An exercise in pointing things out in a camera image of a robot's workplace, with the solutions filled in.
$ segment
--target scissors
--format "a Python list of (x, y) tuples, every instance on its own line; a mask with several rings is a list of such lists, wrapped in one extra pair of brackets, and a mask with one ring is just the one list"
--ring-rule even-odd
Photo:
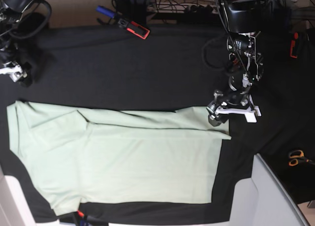
[(289, 156), (289, 166), (296, 166), (299, 163), (310, 163), (310, 164), (314, 164), (315, 162), (306, 158), (304, 156), (304, 152), (302, 150), (294, 150), (289, 152), (288, 154)]

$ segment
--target blue handle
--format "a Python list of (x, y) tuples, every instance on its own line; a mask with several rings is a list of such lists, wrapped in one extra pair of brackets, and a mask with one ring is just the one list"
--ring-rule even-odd
[(97, 12), (102, 13), (102, 14), (104, 14), (104, 15), (110, 17), (110, 18), (114, 18), (115, 15), (116, 15), (115, 12), (113, 12), (112, 10), (110, 10), (110, 9), (108, 9), (108, 8), (105, 8), (105, 7), (103, 7), (103, 6), (98, 6), (98, 7), (96, 8), (96, 10), (97, 10)]

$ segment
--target orange scissors handle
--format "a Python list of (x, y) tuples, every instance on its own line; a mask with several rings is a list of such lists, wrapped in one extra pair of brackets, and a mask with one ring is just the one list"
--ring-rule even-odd
[(302, 150), (294, 150), (289, 152), (288, 157), (289, 159), (304, 158), (304, 152)]
[(291, 159), (289, 160), (289, 166), (293, 167), (293, 166), (298, 165), (301, 162), (307, 162), (307, 161), (301, 161), (301, 159)]

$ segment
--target screw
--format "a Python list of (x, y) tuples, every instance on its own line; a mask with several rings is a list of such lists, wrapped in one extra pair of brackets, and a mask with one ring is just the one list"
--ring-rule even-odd
[(247, 105), (247, 104), (248, 104), (248, 101), (247, 101), (246, 99), (241, 101), (241, 105), (242, 105), (242, 106), (245, 106), (245, 105)]

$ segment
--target blue object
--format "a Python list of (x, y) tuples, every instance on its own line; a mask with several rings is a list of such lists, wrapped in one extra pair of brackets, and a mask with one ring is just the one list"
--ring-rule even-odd
[(92, 225), (90, 225), (88, 222), (86, 222), (84, 220), (81, 220), (80, 221), (80, 226), (92, 226)]
[(110, 18), (114, 18), (115, 15), (116, 15), (116, 13), (113, 12), (112, 10), (110, 10), (110, 9), (108, 9), (108, 8), (105, 8), (105, 7), (102, 7), (102, 6), (98, 6), (98, 7), (96, 8), (96, 10), (97, 10), (97, 12), (102, 13), (102, 14), (104, 14), (104, 15), (110, 17)]

